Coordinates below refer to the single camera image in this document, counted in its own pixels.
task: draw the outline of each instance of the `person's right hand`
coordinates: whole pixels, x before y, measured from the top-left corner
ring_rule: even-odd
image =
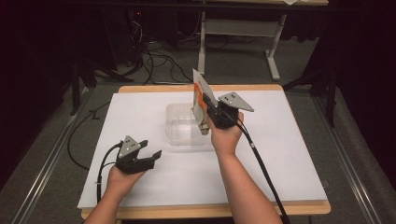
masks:
[[[241,121],[244,121],[243,113],[239,112],[238,116]],[[241,138],[242,131],[236,125],[227,130],[218,129],[211,119],[208,120],[208,125],[212,132],[212,145],[218,157],[235,155],[236,145]]]

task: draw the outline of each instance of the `wooden table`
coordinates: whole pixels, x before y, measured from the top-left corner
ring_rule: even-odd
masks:
[[[283,91],[278,85],[214,85],[211,86],[211,88],[213,91]],[[120,88],[119,93],[169,91],[193,91],[193,86],[124,86]],[[310,202],[283,202],[283,205],[288,215],[327,214],[331,211],[328,200],[317,200]],[[274,203],[274,207],[279,213],[276,203]],[[83,218],[86,218],[90,212],[91,209],[82,209],[81,215]],[[117,213],[117,219],[231,216],[232,214],[228,204],[121,207]]]

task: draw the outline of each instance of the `white desk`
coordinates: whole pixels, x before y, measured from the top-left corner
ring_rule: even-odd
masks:
[[[246,112],[245,124],[287,213],[329,213],[327,196],[281,87],[212,86],[212,90],[217,97],[236,91],[254,107],[255,112]],[[120,89],[123,93],[114,94],[78,204],[83,217],[96,206],[95,181],[102,158],[125,135],[131,135],[138,142],[148,140],[139,158],[151,156],[160,149],[163,155],[121,203],[119,219],[231,215],[213,147],[171,146],[165,135],[166,106],[192,102],[192,91],[193,86],[146,86],[123,87]],[[110,154],[107,161],[114,161],[115,153]],[[245,137],[237,146],[237,156],[274,202]],[[103,191],[107,172],[108,167],[103,172]]]

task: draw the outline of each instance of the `transparent plastic box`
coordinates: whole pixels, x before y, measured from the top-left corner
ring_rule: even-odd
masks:
[[[210,145],[210,133],[202,135],[192,113],[192,104],[170,104],[166,107],[166,136],[173,146]]]

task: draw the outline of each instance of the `white paper sheet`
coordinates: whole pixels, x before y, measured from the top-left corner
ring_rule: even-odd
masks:
[[[228,91],[215,91],[216,97]],[[327,200],[313,162],[283,91],[237,91],[255,109],[245,113],[245,125],[259,150],[281,201]],[[212,146],[171,146],[165,135],[165,108],[190,103],[192,92],[116,93],[108,109],[78,208],[96,206],[96,177],[106,152],[126,135],[148,140],[138,158],[163,154],[137,182],[121,206],[227,203]],[[114,161],[114,150],[107,161]],[[252,178],[275,201],[259,164],[244,136],[237,156]],[[108,169],[103,171],[102,191]]]

